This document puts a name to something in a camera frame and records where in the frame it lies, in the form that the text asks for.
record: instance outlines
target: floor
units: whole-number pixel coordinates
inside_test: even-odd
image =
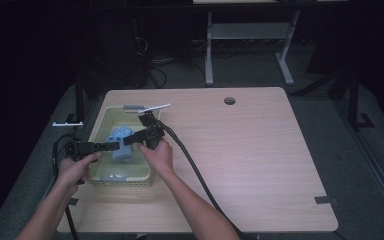
[[[297,91],[311,84],[321,76],[306,73],[314,46],[294,44],[287,57],[292,76],[296,83],[288,86],[283,82],[274,53],[282,42],[244,42],[239,47],[215,54],[213,60],[215,88],[228,87],[266,87],[277,86],[287,93]],[[161,52],[154,60],[171,58]],[[202,88],[204,58],[197,54],[192,62],[176,59],[163,66],[167,81],[163,88]],[[151,71],[161,85],[164,75]],[[333,233],[253,233],[254,239],[384,239],[384,196],[375,181],[367,153],[362,150],[360,140],[364,141],[384,170],[384,114],[375,97],[360,86],[359,113],[366,113],[374,123],[374,128],[350,128],[346,120],[347,96],[339,101],[331,100],[327,93],[328,83],[314,92],[302,97],[289,97],[297,121],[303,132],[314,163],[328,196],[335,200],[332,204],[339,222]],[[144,88],[155,88],[148,81]],[[102,104],[85,101],[85,128],[78,133],[87,139],[94,119]],[[22,173],[0,211],[0,239],[14,239],[29,220],[37,205],[48,191],[52,181],[50,167],[51,145],[67,129],[54,129],[51,123],[64,121],[68,114],[75,112],[74,87],[67,89],[61,98],[49,123],[32,151]],[[135,239],[135,234],[92,234],[81,233],[80,239]],[[151,239],[185,239],[185,235],[154,235]],[[53,239],[71,239],[69,234],[56,233]]]

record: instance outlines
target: blue object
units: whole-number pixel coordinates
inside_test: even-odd
[[[107,142],[119,142],[120,149],[112,152],[114,160],[120,160],[123,162],[132,162],[132,146],[124,146],[123,138],[133,135],[134,131],[125,126],[121,125],[120,128],[115,128],[110,136],[108,136]]]

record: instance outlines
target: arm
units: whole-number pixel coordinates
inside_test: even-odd
[[[98,159],[100,153],[90,154],[74,162],[66,158],[61,161],[59,177],[54,187],[36,210],[33,217],[17,236],[17,239],[51,239],[71,196],[77,191],[79,179],[87,178],[87,166]]]
[[[168,142],[161,140],[155,150],[143,144],[138,148],[172,192],[197,239],[239,239],[227,219],[174,172],[173,149]]]

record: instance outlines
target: clear plastic bin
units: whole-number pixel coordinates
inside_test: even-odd
[[[94,142],[103,143],[115,128],[126,125],[137,132],[144,129],[138,118],[138,109],[147,106],[124,105],[107,108]],[[160,119],[160,110],[153,111],[154,116]],[[133,147],[132,161],[126,163],[112,158],[111,152],[104,152],[98,162],[89,165],[90,182],[105,186],[151,186],[154,173],[149,167],[145,157],[136,147]]]

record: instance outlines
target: table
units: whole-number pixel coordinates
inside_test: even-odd
[[[347,0],[318,0],[317,2],[347,1]],[[194,4],[229,4],[229,3],[274,3],[274,0],[194,0]],[[286,64],[286,55],[294,36],[300,11],[295,11],[289,22],[279,23],[212,23],[212,13],[208,13],[207,51],[205,57],[205,85],[214,83],[211,60],[212,39],[284,39],[282,50],[276,53],[276,60],[287,85],[293,85],[294,80]]]
[[[236,100],[233,105],[226,97]],[[105,97],[90,139],[105,109],[162,105],[161,120],[184,143],[226,215],[243,232],[334,231],[338,227],[288,98],[281,88],[117,90]],[[209,201],[180,148],[174,168]],[[106,187],[86,183],[70,206],[79,232],[191,232],[170,191],[156,176],[151,187]],[[64,217],[58,227],[69,232]]]

